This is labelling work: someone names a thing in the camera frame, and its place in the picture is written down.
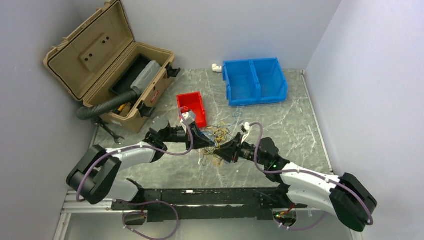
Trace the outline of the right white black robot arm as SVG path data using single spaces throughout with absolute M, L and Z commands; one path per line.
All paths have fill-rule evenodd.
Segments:
M 306 205 L 332 214 L 349 229 L 363 232 L 371 225 L 378 202 L 353 174 L 324 174 L 300 167 L 279 155 L 270 137 L 259 145 L 249 144 L 237 134 L 213 153 L 228 163 L 245 159 L 257 163 L 260 172 L 279 184 L 276 203 L 287 208 L 291 204 Z

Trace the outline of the white pipe elbow fitting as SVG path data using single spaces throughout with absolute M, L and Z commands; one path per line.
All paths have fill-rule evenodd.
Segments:
M 211 70 L 215 73 L 222 73 L 223 72 L 223 66 L 222 65 L 217 65 L 216 63 L 213 63 L 211 65 Z

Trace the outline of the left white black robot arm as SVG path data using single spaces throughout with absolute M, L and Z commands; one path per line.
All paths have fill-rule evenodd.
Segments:
M 164 155 L 184 156 L 192 150 L 210 148 L 214 142 L 203 134 L 195 120 L 182 119 L 172 127 L 166 117 L 157 117 L 139 143 L 120 147 L 90 147 L 66 178 L 66 184 L 76 191 L 77 202 L 98 204 L 106 198 L 124 200 L 131 210 L 139 209 L 144 196 L 142 187 L 131 179 L 119 182 L 117 174 L 124 169 L 150 164 Z

